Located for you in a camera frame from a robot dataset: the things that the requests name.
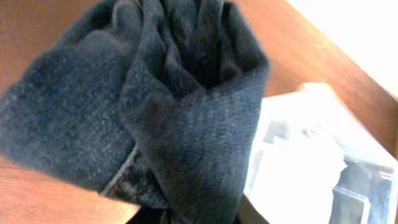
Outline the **light blue jeans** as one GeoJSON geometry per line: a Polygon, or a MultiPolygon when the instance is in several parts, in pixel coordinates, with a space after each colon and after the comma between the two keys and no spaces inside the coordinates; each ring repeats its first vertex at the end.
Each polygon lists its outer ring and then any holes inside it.
{"type": "Polygon", "coordinates": [[[346,168],[327,102],[289,94],[264,98],[244,193],[269,223],[328,223],[346,168]]]}

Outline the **clear plastic storage container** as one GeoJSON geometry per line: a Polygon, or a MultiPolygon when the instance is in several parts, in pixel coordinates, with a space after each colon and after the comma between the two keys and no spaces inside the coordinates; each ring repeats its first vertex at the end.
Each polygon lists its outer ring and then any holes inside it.
{"type": "MultiPolygon", "coordinates": [[[[306,83],[299,91],[327,102],[335,112],[329,125],[342,148],[346,168],[334,186],[328,223],[394,223],[397,209],[397,161],[368,133],[355,115],[326,84],[306,83]]],[[[239,206],[242,223],[269,223],[244,197],[239,206]]]]}

